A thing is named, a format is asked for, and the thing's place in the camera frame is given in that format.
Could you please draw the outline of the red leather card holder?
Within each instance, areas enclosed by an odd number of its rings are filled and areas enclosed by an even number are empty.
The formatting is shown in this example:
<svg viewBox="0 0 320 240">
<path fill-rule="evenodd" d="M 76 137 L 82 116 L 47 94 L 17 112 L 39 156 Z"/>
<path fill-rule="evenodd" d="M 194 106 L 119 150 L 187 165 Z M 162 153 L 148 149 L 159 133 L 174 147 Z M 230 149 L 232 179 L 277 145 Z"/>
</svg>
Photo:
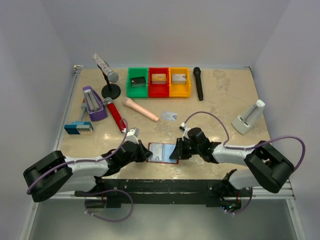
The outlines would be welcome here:
<svg viewBox="0 0 320 240">
<path fill-rule="evenodd" d="M 150 150 L 150 144 L 151 143 L 157 143 L 157 142 L 150 142 L 148 144 L 148 150 Z M 147 160 L 147 162 L 149 163 L 157 163 L 157 164 L 171 164 L 171 165 L 177 165 L 179 163 L 178 160 L 172 160 L 172 159 L 169 159 L 171 153 L 173 152 L 174 150 L 174 147 L 175 147 L 175 144 L 170 144 L 170 143 L 160 143 L 160 144 L 163 144 L 163 152 L 162 152 L 162 159 L 163 161 L 162 162 L 150 162 L 150 158 Z"/>
</svg>

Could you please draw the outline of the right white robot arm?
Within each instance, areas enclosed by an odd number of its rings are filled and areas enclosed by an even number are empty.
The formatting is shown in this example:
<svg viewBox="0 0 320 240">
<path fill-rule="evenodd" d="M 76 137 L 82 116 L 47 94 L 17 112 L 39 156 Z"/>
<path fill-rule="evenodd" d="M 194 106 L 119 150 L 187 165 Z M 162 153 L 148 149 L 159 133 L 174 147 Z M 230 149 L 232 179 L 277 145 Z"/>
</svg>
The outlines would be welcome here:
<svg viewBox="0 0 320 240">
<path fill-rule="evenodd" d="M 185 131 L 176 140 L 170 155 L 173 160 L 187 160 L 193 155 L 213 164 L 231 163 L 246 166 L 245 170 L 232 170 L 224 178 L 227 186 L 236 190 L 261 186 L 271 193 L 278 193 L 294 172 L 294 165 L 275 147 L 266 141 L 263 146 L 230 146 L 210 141 L 199 128 Z"/>
</svg>

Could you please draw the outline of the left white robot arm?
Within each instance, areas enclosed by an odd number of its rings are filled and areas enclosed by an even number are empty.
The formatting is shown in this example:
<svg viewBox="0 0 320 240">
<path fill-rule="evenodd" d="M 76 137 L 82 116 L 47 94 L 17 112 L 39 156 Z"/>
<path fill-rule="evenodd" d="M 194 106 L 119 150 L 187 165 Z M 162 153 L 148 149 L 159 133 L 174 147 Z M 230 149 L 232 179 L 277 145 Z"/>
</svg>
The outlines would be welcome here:
<svg viewBox="0 0 320 240">
<path fill-rule="evenodd" d="M 98 178 L 112 176 L 126 165 L 145 162 L 151 156 L 141 140 L 127 140 L 118 149 L 88 159 L 68 157 L 55 150 L 23 172 L 26 194 L 39 203 L 58 192 L 88 193 L 96 187 Z"/>
</svg>

